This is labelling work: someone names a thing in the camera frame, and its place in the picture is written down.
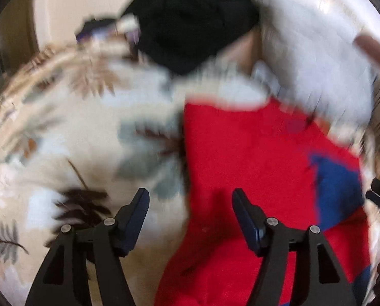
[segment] floral blanket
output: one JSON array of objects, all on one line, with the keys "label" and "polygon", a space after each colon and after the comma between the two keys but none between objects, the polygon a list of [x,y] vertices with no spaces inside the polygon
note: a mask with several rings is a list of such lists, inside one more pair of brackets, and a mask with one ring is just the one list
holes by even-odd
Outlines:
[{"label": "floral blanket", "polygon": [[[0,289],[13,306],[24,305],[63,224],[95,226],[128,204],[139,187],[149,190],[150,208],[136,248],[121,262],[136,304],[152,305],[189,217],[185,100],[230,109],[268,100],[263,82],[231,63],[216,60],[187,77],[172,77],[132,60],[119,36],[49,47],[0,96]],[[336,142],[358,153],[365,148],[364,131],[322,125]],[[364,155],[365,186],[374,176],[366,164],[372,149]],[[380,217],[373,207],[368,214],[376,267]],[[95,268],[88,270],[93,303],[100,305]]]}]

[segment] blue patch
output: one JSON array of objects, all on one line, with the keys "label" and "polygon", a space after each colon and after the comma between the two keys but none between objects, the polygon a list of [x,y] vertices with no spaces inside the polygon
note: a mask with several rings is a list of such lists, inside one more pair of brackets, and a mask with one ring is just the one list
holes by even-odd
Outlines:
[{"label": "blue patch", "polygon": [[357,276],[352,284],[352,291],[358,306],[361,306],[363,303],[369,281],[370,266],[368,266],[359,276]]},{"label": "blue patch", "polygon": [[326,230],[346,220],[363,206],[359,172],[350,171],[320,155],[313,155],[311,162],[317,166],[318,225],[321,230]]}]

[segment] white pillow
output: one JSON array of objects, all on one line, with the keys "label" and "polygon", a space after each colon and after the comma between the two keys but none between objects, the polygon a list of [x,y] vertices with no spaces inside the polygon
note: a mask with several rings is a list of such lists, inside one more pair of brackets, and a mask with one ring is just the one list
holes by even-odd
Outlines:
[{"label": "white pillow", "polygon": [[354,31],[294,0],[260,0],[262,54],[280,100],[331,121],[367,124],[376,73],[352,42]]}]

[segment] leaf pattern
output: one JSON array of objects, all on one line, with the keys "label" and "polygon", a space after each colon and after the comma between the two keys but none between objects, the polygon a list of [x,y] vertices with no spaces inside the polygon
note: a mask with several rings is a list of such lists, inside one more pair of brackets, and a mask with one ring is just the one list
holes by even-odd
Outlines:
[{"label": "leaf pattern", "polygon": [[133,154],[119,164],[115,178],[145,180],[161,172],[153,192],[160,199],[186,193],[189,187],[183,135],[183,114],[164,124],[143,122],[142,127],[122,124],[118,138],[131,143]]},{"label": "leaf pattern", "polygon": [[32,73],[36,69],[43,67],[53,56],[58,53],[53,46],[46,46],[44,50],[37,53],[31,60],[28,62],[20,72]]},{"label": "leaf pattern", "polygon": [[8,224],[4,224],[0,221],[0,261],[6,263],[10,258],[12,264],[15,264],[18,260],[18,249],[21,248],[26,254],[28,251],[19,244],[19,233],[17,230],[17,222],[13,220],[12,229]]},{"label": "leaf pattern", "polygon": [[40,82],[35,84],[30,92],[23,98],[24,104],[35,102],[42,94],[50,90],[62,76],[62,69],[55,70],[50,76],[45,77]]},{"label": "leaf pattern", "polygon": [[121,80],[115,72],[109,68],[109,61],[105,58],[90,58],[78,67],[74,79],[71,81],[72,90],[80,93],[83,98],[89,93],[94,96],[103,96],[105,90],[115,95],[114,85]]},{"label": "leaf pattern", "polygon": [[10,116],[15,112],[15,108],[9,109],[3,116],[2,120],[0,121],[0,129],[1,127],[6,123],[6,121],[10,118]]},{"label": "leaf pattern", "polygon": [[46,117],[53,109],[53,107],[47,107],[34,115],[27,121],[24,128],[9,137],[3,145],[3,149],[8,152],[5,159],[7,163],[11,162],[13,157],[20,156],[20,162],[25,164],[37,150],[41,136],[60,122],[59,119]]},{"label": "leaf pattern", "polygon": [[[57,236],[64,224],[70,224],[75,229],[87,229],[97,226],[102,220],[111,215],[111,211],[105,206],[100,205],[100,202],[107,199],[109,196],[103,191],[89,190],[81,174],[75,165],[68,160],[71,168],[74,170],[78,179],[85,189],[73,188],[61,192],[66,198],[65,201],[56,202],[55,205],[63,210],[63,213],[54,219],[61,221],[53,231]],[[51,247],[55,238],[46,243],[46,247]]]}]

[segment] red fabric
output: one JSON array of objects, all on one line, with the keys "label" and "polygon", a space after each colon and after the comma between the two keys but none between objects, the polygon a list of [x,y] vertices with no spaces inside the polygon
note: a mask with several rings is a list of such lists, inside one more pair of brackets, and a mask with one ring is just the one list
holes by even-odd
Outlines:
[{"label": "red fabric", "polygon": [[[304,114],[281,112],[276,101],[250,112],[187,104],[184,118],[191,219],[155,305],[244,306],[261,259],[247,248],[232,210],[232,191],[243,188],[267,216],[307,229],[317,222],[310,154],[327,155],[353,169],[359,168],[358,159],[333,145],[314,123],[307,125]],[[370,264],[362,208],[326,237],[352,282]],[[281,304],[290,300],[294,260],[290,253]]]}]

